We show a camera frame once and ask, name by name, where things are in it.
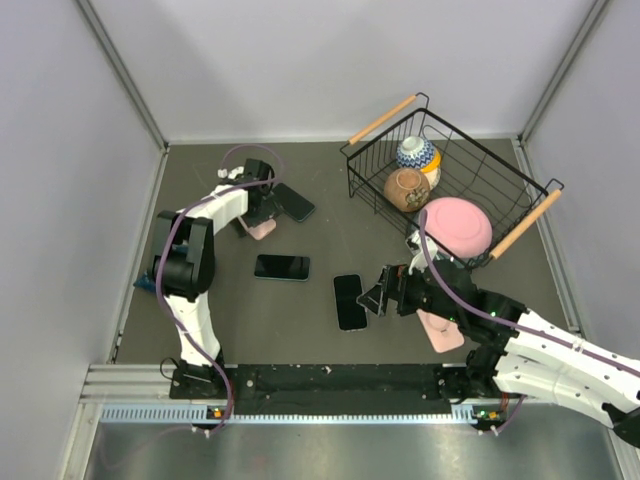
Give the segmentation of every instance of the pink object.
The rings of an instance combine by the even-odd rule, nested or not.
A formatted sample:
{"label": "pink object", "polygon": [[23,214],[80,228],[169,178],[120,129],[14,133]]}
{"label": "pink object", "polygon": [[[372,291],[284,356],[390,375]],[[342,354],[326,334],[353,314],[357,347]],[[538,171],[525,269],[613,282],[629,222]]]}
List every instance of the pink object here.
{"label": "pink object", "polygon": [[491,222],[468,200],[456,197],[429,202],[426,231],[460,258],[473,258],[491,245]]}
{"label": "pink object", "polygon": [[464,337],[458,330],[458,325],[442,317],[418,310],[418,318],[422,322],[424,331],[433,346],[438,352],[448,352],[464,345]]}
{"label": "pink object", "polygon": [[260,225],[256,227],[247,227],[247,224],[244,223],[242,218],[238,218],[240,223],[247,231],[249,235],[251,235],[256,240],[262,240],[264,237],[269,235],[276,228],[276,221],[273,218],[270,218],[266,222],[262,222]]}

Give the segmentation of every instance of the white wall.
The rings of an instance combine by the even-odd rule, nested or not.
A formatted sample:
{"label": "white wall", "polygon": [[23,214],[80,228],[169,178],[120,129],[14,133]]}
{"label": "white wall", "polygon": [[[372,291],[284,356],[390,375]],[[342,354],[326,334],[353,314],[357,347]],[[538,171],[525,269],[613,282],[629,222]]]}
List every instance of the white wall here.
{"label": "white wall", "polygon": [[640,357],[640,3],[612,2],[529,146],[595,340]]}
{"label": "white wall", "polygon": [[70,0],[0,15],[0,477],[53,478],[159,153]]}
{"label": "white wall", "polygon": [[593,0],[93,0],[172,141],[346,139],[422,90],[519,133]]}

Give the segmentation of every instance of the pink bowl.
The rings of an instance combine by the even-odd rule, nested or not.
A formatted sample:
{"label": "pink bowl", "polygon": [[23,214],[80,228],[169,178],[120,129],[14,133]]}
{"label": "pink bowl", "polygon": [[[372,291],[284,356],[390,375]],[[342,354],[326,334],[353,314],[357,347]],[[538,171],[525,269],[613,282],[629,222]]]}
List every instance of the pink bowl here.
{"label": "pink bowl", "polygon": [[491,222],[482,210],[462,198],[445,197],[425,207],[427,234],[460,258],[473,258],[491,245]]}

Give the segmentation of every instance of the phone screen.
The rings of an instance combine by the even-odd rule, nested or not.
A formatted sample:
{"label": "phone screen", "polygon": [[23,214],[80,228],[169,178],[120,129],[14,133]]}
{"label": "phone screen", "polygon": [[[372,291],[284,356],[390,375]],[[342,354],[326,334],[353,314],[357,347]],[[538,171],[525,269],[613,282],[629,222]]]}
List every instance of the phone screen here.
{"label": "phone screen", "polygon": [[284,213],[293,218],[296,222],[302,222],[313,213],[316,206],[304,198],[298,192],[288,187],[284,183],[279,183],[273,187],[276,200],[284,210]]}
{"label": "phone screen", "polygon": [[302,282],[309,278],[310,262],[309,257],[258,255],[254,274],[258,278]]}
{"label": "phone screen", "polygon": [[356,303],[362,295],[360,275],[341,275],[333,279],[340,330],[362,330],[367,327],[367,312]]}

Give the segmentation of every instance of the brown ceramic pot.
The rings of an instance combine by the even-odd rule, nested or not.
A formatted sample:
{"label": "brown ceramic pot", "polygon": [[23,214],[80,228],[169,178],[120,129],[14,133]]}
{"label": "brown ceramic pot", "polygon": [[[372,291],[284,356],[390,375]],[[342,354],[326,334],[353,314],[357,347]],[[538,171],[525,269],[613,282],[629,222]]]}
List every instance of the brown ceramic pot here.
{"label": "brown ceramic pot", "polygon": [[429,198],[427,177],[413,168],[394,171],[384,184],[384,196],[403,212],[421,209]]}

